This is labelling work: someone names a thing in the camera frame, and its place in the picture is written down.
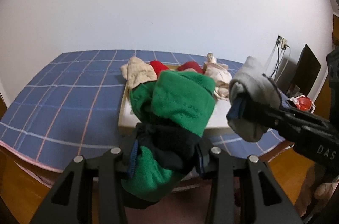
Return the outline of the right human hand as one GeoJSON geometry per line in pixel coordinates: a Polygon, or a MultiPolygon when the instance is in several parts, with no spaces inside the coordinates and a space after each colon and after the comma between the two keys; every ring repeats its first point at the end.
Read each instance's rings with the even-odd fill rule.
{"type": "Polygon", "coordinates": [[[312,200],[316,200],[316,206],[313,208],[314,213],[322,211],[338,186],[338,176],[331,182],[321,183],[325,175],[325,169],[319,164],[311,166],[304,178],[298,198],[294,204],[300,217],[303,217],[308,208],[311,207],[312,200]]]}

